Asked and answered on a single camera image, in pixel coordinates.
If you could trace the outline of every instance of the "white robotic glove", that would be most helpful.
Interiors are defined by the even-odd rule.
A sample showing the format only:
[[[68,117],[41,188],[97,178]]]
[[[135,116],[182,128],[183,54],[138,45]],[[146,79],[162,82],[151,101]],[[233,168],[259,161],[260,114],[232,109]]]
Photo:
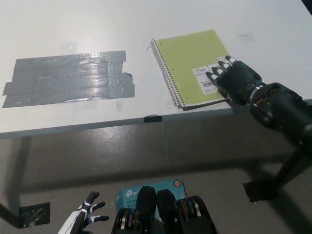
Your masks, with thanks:
[[[81,233],[90,233],[85,232],[83,229],[88,226],[88,224],[106,221],[109,219],[109,216],[92,216],[89,215],[98,208],[101,208],[105,205],[105,202],[100,202],[95,205],[92,205],[94,200],[98,198],[99,192],[91,192],[88,198],[78,207],[77,210],[71,213],[68,219],[63,224],[62,228],[58,234],[81,234]]]

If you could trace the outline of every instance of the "blue box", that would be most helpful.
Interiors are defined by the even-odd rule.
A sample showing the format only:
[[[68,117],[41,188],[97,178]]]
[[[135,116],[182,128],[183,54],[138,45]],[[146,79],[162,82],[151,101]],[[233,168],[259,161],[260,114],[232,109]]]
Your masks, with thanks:
[[[181,179],[171,179],[144,185],[154,187],[156,193],[160,190],[169,189],[175,196],[176,200],[186,198],[184,184]],[[137,203],[137,193],[144,185],[122,189],[116,197],[117,212],[124,207],[134,209]],[[156,208],[155,218],[161,220],[159,217],[158,208]]]

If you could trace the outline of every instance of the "notebook spiral binding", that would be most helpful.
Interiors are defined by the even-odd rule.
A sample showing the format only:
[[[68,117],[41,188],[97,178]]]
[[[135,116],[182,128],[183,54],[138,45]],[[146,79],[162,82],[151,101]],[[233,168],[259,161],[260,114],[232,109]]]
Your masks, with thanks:
[[[179,91],[176,88],[176,84],[171,77],[170,71],[169,71],[169,69],[168,69],[168,67],[167,67],[167,65],[163,59],[163,56],[161,55],[161,52],[157,46],[155,39],[152,39],[152,41],[151,41],[151,48],[152,48],[154,56],[158,62],[158,65],[162,71],[162,75],[163,75],[164,80],[166,82],[166,85],[169,89],[170,95],[171,95],[171,97],[175,103],[175,106],[178,108],[182,108],[181,104],[182,103],[184,104],[184,102],[181,98]]]

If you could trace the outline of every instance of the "notebook cover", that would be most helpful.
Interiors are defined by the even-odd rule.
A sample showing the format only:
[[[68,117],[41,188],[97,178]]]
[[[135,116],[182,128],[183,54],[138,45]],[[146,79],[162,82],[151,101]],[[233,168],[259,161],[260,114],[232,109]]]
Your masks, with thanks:
[[[212,66],[218,66],[218,60],[224,60],[229,54],[214,30],[159,39],[156,43],[184,106],[223,99],[216,89],[212,92],[215,86],[210,86],[205,75]]]

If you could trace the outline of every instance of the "barcode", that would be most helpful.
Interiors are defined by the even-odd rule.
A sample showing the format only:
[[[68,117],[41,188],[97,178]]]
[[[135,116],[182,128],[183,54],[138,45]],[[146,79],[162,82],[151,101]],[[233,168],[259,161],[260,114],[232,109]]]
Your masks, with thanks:
[[[205,83],[202,83],[204,87],[209,87],[209,86],[212,86],[212,82],[211,81],[207,81]]]

